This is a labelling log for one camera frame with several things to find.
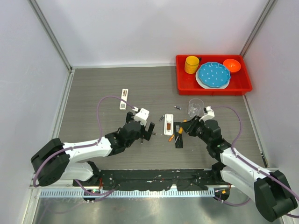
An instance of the blue plate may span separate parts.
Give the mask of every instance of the blue plate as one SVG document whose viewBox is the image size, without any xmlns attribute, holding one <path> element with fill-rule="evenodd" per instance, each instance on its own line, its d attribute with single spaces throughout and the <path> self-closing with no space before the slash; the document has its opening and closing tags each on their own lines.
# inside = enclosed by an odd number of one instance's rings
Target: blue plate
<svg viewBox="0 0 299 224">
<path fill-rule="evenodd" d="M 229 70 L 218 62 L 208 62 L 201 65 L 196 75 L 203 84 L 212 88 L 222 87 L 230 80 Z"/>
</svg>

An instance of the small tool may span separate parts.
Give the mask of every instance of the small tool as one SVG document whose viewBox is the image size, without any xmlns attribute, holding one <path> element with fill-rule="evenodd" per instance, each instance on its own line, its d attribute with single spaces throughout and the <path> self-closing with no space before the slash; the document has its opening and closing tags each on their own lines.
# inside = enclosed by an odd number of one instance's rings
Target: small tool
<svg viewBox="0 0 299 224">
<path fill-rule="evenodd" d="M 171 142 L 171 140 L 174 138 L 174 134 L 169 138 L 169 142 Z"/>
<path fill-rule="evenodd" d="M 159 119 L 159 121 L 163 120 L 164 117 L 165 117 L 165 115 L 163 115 L 163 116 Z"/>
<path fill-rule="evenodd" d="M 176 140 L 174 141 L 174 143 L 177 142 L 177 140 L 178 140 L 178 138 L 179 138 L 179 135 L 182 134 L 182 133 L 183 133 L 183 128 L 181 127 L 181 128 L 179 129 L 179 131 L 178 131 L 178 136 L 177 136 Z"/>
</svg>

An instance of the glass beaker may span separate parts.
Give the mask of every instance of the glass beaker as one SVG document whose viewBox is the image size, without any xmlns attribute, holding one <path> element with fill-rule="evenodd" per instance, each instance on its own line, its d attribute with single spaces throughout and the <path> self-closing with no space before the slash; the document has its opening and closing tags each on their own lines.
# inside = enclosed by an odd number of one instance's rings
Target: glass beaker
<svg viewBox="0 0 299 224">
<path fill-rule="evenodd" d="M 190 117 L 194 117 L 194 116 L 200 116 L 202 117 L 204 115 L 204 107 L 205 104 L 204 102 L 202 102 L 201 99 L 191 99 L 189 101 L 189 107 L 188 107 L 188 114 Z"/>
</svg>

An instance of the small vial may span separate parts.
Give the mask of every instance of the small vial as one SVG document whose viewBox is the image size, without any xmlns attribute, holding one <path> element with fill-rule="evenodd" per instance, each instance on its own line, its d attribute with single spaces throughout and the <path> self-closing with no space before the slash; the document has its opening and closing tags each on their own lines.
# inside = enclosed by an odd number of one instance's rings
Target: small vial
<svg viewBox="0 0 299 224">
<path fill-rule="evenodd" d="M 159 121 L 163 120 L 164 117 L 165 117 L 165 115 L 163 115 L 163 116 L 159 119 Z"/>
</svg>

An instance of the plastic tray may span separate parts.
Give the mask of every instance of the plastic tray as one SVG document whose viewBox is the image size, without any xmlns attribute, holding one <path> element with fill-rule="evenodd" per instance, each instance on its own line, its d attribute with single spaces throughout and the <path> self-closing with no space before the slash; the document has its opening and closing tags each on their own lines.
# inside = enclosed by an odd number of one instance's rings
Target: plastic tray
<svg viewBox="0 0 299 224">
<path fill-rule="evenodd" d="M 232 58 L 241 64 L 241 69 L 232 73 L 229 85 L 225 89 L 204 89 L 196 81 L 195 74 L 185 72 L 185 60 L 189 55 L 177 55 L 177 84 L 180 95 L 209 95 L 209 96 L 241 96 L 252 90 L 251 81 L 246 70 L 242 56 L 240 55 L 194 55 L 201 57 L 200 64 L 207 62 L 218 62 L 223 64 L 224 60 Z"/>
</svg>

